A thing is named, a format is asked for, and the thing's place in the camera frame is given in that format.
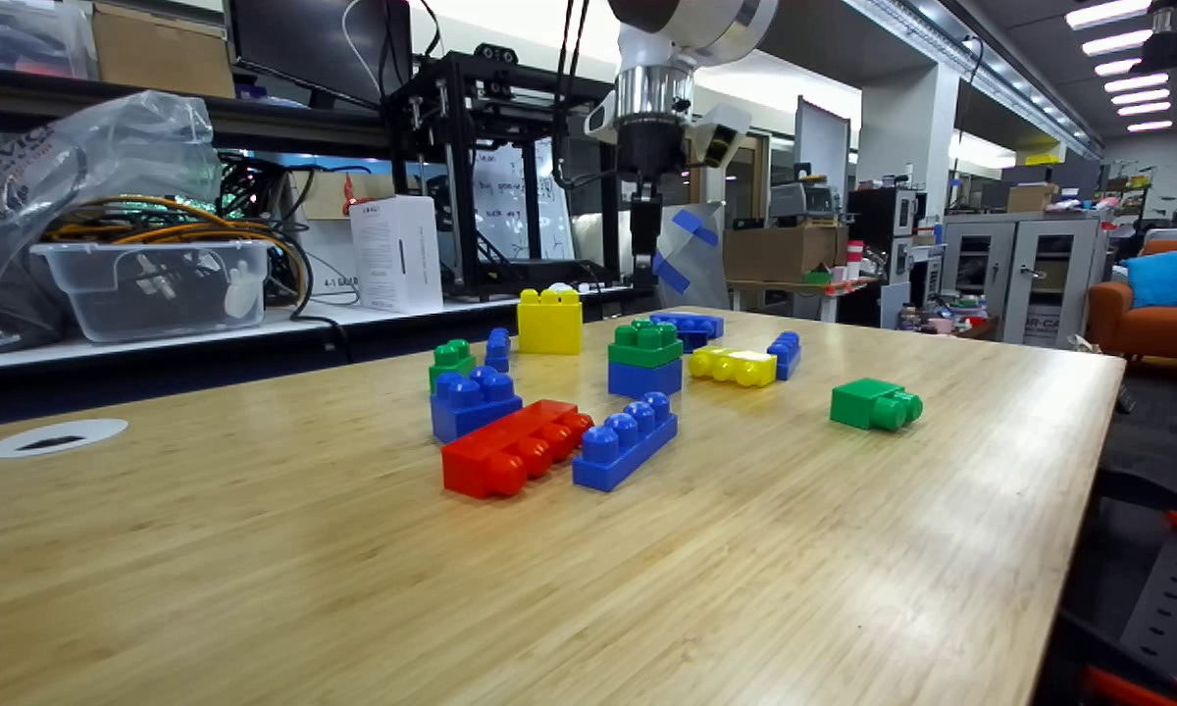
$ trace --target blue lego brick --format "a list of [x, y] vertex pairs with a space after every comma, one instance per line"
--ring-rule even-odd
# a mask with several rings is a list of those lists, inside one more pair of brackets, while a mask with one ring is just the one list
[[699, 319], [699, 313], [653, 313], [653, 323], [666, 323], [675, 338], [683, 340], [683, 355], [710, 345], [723, 338], [723, 319]]
[[573, 481], [611, 494], [625, 477], [636, 476], [661, 446], [678, 432], [663, 391], [653, 391], [603, 425], [590, 429], [581, 455], [573, 460]]
[[436, 379], [432, 398], [432, 436], [451, 442], [470, 436], [476, 429], [514, 417], [523, 399], [514, 398], [514, 379], [497, 370], [476, 370], [470, 378], [448, 373]]
[[797, 373], [797, 362], [799, 362], [799, 338], [797, 331], [786, 331], [768, 355], [778, 356], [778, 379], [789, 379]]
[[482, 340], [482, 366], [495, 373], [510, 373], [510, 331], [489, 331]]
[[625, 362], [607, 362], [607, 391], [611, 398], [675, 398], [683, 390], [683, 362], [661, 366], [661, 370], [641, 370], [641, 366], [625, 366]]

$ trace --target yellow toy block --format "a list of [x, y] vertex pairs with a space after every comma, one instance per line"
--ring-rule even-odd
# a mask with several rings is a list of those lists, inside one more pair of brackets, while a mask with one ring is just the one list
[[523, 291], [519, 293], [519, 351], [523, 355], [581, 355], [585, 306], [576, 291]]
[[693, 351], [692, 355], [692, 378], [693, 379], [723, 379], [739, 390], [768, 390], [778, 386], [778, 356], [755, 355], [755, 351]]

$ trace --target lego brick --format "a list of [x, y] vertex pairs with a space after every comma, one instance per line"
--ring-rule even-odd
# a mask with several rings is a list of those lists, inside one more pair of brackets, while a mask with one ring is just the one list
[[519, 409], [514, 379], [497, 370], [476, 370], [470, 378], [442, 373], [432, 391], [432, 436], [451, 442]]
[[661, 370], [644, 370], [644, 366], [625, 366], [625, 362], [607, 362], [607, 391], [611, 398], [675, 398], [683, 390], [683, 362], [661, 366]]
[[555, 464], [573, 460], [594, 429], [573, 403], [539, 399], [502, 417], [441, 451], [442, 492], [470, 498], [514, 498], [527, 481], [544, 477]]
[[693, 379], [723, 379], [739, 390], [768, 390], [778, 386], [778, 356], [755, 355], [755, 351], [693, 351], [692, 355], [692, 378]]
[[789, 379], [797, 373], [797, 362], [799, 362], [799, 338], [797, 331], [786, 331], [768, 355], [778, 356], [778, 379]]
[[519, 351], [523, 355], [581, 355], [585, 306], [576, 291], [523, 291], [519, 293]]
[[636, 476], [661, 446], [675, 441], [678, 420], [663, 391], [628, 403], [603, 425], [590, 429], [581, 455], [573, 460], [573, 481], [611, 494]]
[[482, 340], [482, 366], [510, 373], [510, 331], [489, 331]]
[[683, 356], [683, 345], [675, 338], [675, 327], [666, 323], [628, 323], [616, 331], [616, 340], [607, 345], [607, 362], [631, 366], [631, 370], [666, 370]]
[[451, 340], [432, 351], [432, 370], [429, 370], [432, 391], [436, 391], [436, 379], [448, 378], [448, 373], [458, 373], [458, 378], [476, 373], [476, 356], [470, 356], [466, 338], [451, 338]]
[[653, 313], [653, 323], [663, 323], [675, 331], [683, 340], [683, 355], [710, 345], [723, 338], [723, 319], [704, 319], [704, 313]]
[[927, 403], [912, 390], [890, 386], [890, 379], [861, 378], [861, 379], [833, 390], [833, 420], [846, 425], [846, 429], [904, 432], [924, 412], [927, 412]]

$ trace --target red toy block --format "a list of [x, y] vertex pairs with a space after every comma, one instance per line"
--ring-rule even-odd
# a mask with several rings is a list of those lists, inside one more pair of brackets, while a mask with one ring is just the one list
[[567, 464], [590, 429], [594, 420], [573, 403], [539, 399], [448, 442], [441, 451], [442, 492], [514, 498], [527, 481], [544, 477], [555, 464]]

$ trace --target green toy block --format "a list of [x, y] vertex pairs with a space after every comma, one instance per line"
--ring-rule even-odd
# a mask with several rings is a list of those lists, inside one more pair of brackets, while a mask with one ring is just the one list
[[451, 338], [451, 340], [436, 345], [429, 386], [436, 390], [436, 379], [448, 378], [448, 373], [462, 373], [462, 378], [476, 373], [476, 356], [470, 356], [466, 338]]
[[616, 331], [616, 340], [607, 351], [607, 362], [631, 370], [663, 370], [675, 366], [678, 356], [683, 356], [683, 340], [666, 323], [628, 323]]
[[846, 379], [833, 390], [833, 420], [846, 429], [869, 429], [869, 432], [904, 432], [912, 429], [927, 403], [890, 379]]

